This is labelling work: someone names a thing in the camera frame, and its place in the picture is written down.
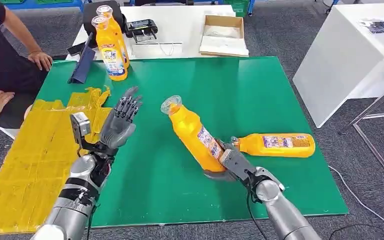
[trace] green mat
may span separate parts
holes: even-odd
[[[102,62],[94,62],[86,84],[67,84],[75,62],[59,62],[38,99],[61,99],[86,87],[111,88],[106,107],[139,86],[143,106],[136,132],[119,151],[99,198],[92,226],[175,224],[249,219],[246,189],[239,182],[217,182],[175,135],[161,103],[180,95],[209,132],[224,141],[252,133],[308,133],[311,129],[276,57],[214,57],[132,60],[125,81],[111,81]],[[348,209],[317,147],[309,158],[247,158],[271,171],[285,196],[304,215],[346,214]],[[253,204],[256,218],[265,207]]]

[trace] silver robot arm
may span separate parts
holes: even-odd
[[[264,204],[280,240],[321,240],[301,212],[283,195],[285,187],[267,169],[253,166],[233,145],[218,140],[224,149],[220,163]]]
[[[135,131],[133,118],[142,105],[140,96],[133,98],[137,87],[128,89],[111,109],[102,127],[99,141],[89,143],[85,136],[91,123],[83,112],[70,115],[74,139],[89,154],[80,156],[70,168],[70,174],[44,224],[31,240],[80,240],[85,226],[96,209],[104,184],[119,147]]]

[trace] yellow bottle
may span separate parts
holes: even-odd
[[[98,15],[92,19],[92,25],[96,28],[96,42],[102,54],[109,78],[113,81],[122,81],[127,78],[120,45],[113,32],[108,27],[108,18]]]
[[[226,170],[218,160],[223,154],[222,148],[202,125],[200,117],[182,105],[180,96],[174,95],[165,100],[161,104],[161,112],[168,115],[174,132],[202,169],[212,172]]]
[[[127,69],[130,66],[129,55],[127,54],[127,49],[126,49],[125,41],[123,39],[122,29],[120,28],[120,25],[117,23],[117,21],[113,17],[113,9],[108,5],[102,5],[96,9],[96,14],[102,15],[108,18],[109,28],[114,33],[115,38],[117,39],[118,44],[121,47],[121,51],[124,58],[124,65],[125,65],[125,68]]]
[[[254,156],[308,158],[316,149],[313,137],[306,133],[254,133],[232,137],[232,143],[239,151]]]

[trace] clear bottle cap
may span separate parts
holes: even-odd
[[[108,27],[108,18],[99,15],[92,18],[92,25],[97,29],[107,29]]]
[[[232,136],[232,137],[230,138],[230,143],[231,143],[233,146],[239,148],[239,139],[238,139],[237,137]]]
[[[169,98],[167,98],[162,104],[161,104],[161,112],[172,115],[175,112],[177,112],[180,107],[182,106],[182,98],[179,95],[173,95]]]
[[[96,9],[96,14],[109,18],[113,15],[113,9],[108,5],[102,5]]]

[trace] open box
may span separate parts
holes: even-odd
[[[248,57],[244,19],[234,16],[205,15],[199,53],[212,56]]]

